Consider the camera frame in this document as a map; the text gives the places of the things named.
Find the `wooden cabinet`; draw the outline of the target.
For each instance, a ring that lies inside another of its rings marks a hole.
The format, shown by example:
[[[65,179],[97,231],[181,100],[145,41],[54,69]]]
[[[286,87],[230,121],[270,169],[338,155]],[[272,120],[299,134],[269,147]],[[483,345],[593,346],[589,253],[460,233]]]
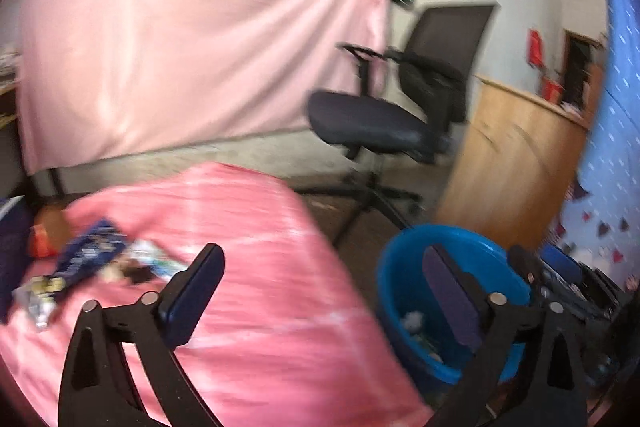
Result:
[[[589,126],[538,95],[486,77],[434,221],[503,248],[536,248],[560,211]]]

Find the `blue plastic basin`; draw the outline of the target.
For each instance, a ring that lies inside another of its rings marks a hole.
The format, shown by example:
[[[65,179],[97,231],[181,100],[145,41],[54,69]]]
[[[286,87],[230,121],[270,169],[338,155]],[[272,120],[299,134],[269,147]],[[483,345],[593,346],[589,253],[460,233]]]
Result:
[[[402,367],[424,392],[447,390],[457,384],[472,352],[457,343],[422,269],[428,246],[444,246],[459,267],[477,278],[484,291],[500,291],[511,303],[526,306],[530,289],[506,261],[506,251],[475,232],[448,225],[416,225],[396,234],[376,269],[378,319]],[[402,319],[422,314],[422,329],[435,347],[432,358],[414,340]]]

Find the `red hanging ornament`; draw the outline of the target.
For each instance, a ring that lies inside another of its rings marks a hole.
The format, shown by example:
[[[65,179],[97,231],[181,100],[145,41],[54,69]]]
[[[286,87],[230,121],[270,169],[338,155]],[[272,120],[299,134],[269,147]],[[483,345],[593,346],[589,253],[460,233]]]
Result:
[[[531,29],[528,32],[527,62],[538,69],[544,67],[544,40],[537,29]]]

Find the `black office chair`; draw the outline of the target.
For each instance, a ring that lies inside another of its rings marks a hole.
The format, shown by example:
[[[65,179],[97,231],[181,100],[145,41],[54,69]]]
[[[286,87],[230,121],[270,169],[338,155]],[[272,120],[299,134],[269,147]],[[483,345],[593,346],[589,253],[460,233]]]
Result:
[[[310,129],[329,145],[344,147],[355,160],[366,150],[375,157],[361,181],[345,176],[336,185],[299,187],[303,196],[351,199],[356,206],[336,232],[340,245],[363,213],[375,210],[396,228],[409,228],[410,217],[421,208],[420,194],[384,186],[383,160],[405,155],[419,164],[432,165],[451,146],[450,128],[465,122],[469,79],[485,31],[499,9],[498,2],[453,3],[424,8],[405,45],[376,52],[340,42],[337,49],[357,62],[360,90],[347,94],[316,90],[307,101]],[[401,92],[420,108],[413,115],[400,105],[372,93],[372,64],[393,62]]]

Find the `pink hanging sheet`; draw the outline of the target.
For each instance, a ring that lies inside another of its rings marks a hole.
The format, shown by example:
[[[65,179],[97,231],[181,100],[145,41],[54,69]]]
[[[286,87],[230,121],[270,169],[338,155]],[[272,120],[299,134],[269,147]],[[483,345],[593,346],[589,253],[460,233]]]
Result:
[[[21,0],[29,172],[303,128],[311,91],[356,93],[390,0]]]

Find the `blue patterned curtain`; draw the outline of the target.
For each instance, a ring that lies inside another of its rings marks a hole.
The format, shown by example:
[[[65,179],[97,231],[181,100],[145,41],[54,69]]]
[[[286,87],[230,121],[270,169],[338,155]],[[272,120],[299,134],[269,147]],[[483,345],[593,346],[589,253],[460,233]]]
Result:
[[[639,280],[639,0],[608,2],[608,61],[556,245],[618,285]]]

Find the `pink checked tablecloth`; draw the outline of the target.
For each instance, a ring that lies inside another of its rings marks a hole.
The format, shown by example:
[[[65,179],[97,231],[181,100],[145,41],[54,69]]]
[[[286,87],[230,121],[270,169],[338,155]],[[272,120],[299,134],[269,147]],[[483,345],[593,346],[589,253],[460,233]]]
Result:
[[[282,181],[204,162],[115,186],[65,211],[106,218],[190,262],[209,244],[226,271],[177,358],[227,426],[421,426],[431,417],[345,265]]]

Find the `red paper cup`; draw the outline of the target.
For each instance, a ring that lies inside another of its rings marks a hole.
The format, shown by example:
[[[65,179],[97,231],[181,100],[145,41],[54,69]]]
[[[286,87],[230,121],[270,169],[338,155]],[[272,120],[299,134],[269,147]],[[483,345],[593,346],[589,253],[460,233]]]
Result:
[[[29,237],[29,254],[35,259],[58,255],[74,237],[64,208],[44,206],[35,217]]]

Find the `white blue sachet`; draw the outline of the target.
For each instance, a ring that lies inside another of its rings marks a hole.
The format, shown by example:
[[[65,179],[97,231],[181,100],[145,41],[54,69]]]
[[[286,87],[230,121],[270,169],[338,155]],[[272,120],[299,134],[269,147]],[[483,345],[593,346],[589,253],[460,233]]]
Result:
[[[148,268],[154,277],[162,281],[170,281],[177,273],[188,266],[182,261],[170,257],[162,247],[147,239],[136,239],[125,251],[127,258]]]

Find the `silver foil wrapper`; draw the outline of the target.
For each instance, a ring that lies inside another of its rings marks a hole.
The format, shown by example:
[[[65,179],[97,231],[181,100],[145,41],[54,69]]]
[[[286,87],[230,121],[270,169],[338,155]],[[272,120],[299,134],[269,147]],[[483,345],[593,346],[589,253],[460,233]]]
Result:
[[[63,277],[40,275],[14,289],[12,295],[17,304],[27,313],[38,331],[46,329],[58,309],[58,299],[65,291]]]

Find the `blue cardboard box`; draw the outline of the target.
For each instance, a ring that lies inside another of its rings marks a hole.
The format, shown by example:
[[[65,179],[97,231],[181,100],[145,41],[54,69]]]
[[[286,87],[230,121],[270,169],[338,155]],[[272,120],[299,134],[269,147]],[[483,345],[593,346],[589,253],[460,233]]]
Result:
[[[13,291],[21,285],[32,263],[28,253],[32,213],[23,196],[1,201],[0,222],[0,320],[8,323]]]

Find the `blue snack wrapper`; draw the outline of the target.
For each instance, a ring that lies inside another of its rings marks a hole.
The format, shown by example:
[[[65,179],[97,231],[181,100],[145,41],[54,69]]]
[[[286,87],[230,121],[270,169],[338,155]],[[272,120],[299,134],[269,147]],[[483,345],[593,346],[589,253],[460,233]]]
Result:
[[[128,246],[127,236],[108,219],[93,223],[68,243],[49,277],[49,289],[67,291],[92,277]]]

